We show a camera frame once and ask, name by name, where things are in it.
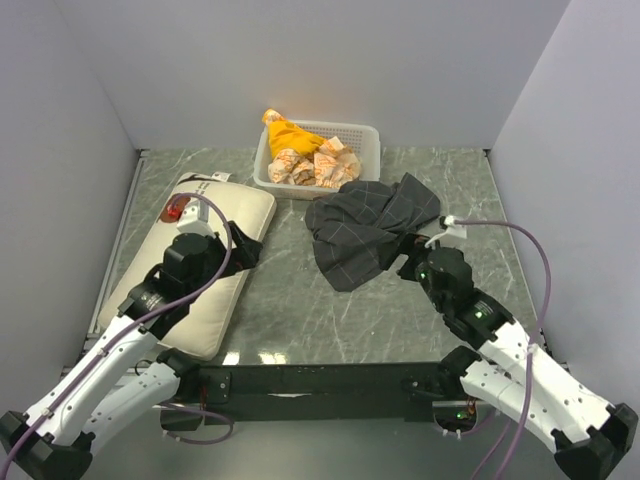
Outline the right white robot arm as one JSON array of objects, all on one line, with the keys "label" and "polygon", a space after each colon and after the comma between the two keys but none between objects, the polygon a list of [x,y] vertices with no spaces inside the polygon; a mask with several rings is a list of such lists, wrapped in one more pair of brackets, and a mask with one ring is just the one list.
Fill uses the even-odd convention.
[{"label": "right white robot arm", "polygon": [[499,410],[540,440],[570,479],[606,479],[632,447],[639,417],[588,389],[521,323],[478,289],[463,253],[417,234],[403,234],[380,264],[406,261],[398,276],[418,283],[448,329],[463,341],[439,364],[444,395],[466,394]]}]

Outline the dark grey checked pillowcase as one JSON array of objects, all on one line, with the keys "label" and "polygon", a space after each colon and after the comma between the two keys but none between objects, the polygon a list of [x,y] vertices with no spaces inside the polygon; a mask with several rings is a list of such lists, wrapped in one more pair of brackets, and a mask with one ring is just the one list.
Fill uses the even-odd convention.
[{"label": "dark grey checked pillowcase", "polygon": [[406,173],[392,185],[347,182],[337,192],[314,199],[304,221],[324,278],[334,290],[352,292],[382,272],[380,246],[419,231],[440,211],[439,197]]}]

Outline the cream bear print pillow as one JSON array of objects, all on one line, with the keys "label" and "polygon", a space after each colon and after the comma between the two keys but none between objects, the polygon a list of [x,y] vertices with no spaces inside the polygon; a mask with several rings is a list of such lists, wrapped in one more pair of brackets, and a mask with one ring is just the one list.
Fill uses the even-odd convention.
[{"label": "cream bear print pillow", "polygon": [[146,326],[163,347],[212,359],[275,210],[275,197],[263,190],[183,175],[104,303],[98,325],[107,328],[119,314],[138,319],[198,291]]}]

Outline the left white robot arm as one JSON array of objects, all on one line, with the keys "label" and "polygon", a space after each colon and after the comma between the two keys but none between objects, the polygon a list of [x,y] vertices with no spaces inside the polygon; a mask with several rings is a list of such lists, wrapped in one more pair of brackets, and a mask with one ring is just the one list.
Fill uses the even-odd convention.
[{"label": "left white robot arm", "polygon": [[165,352],[139,379],[117,383],[215,281],[256,266],[261,243],[234,222],[224,228],[225,240],[210,229],[177,235],[60,383],[26,412],[2,416],[3,474],[16,464],[33,479],[79,479],[94,456],[152,406],[197,395],[198,368],[177,350]]}]

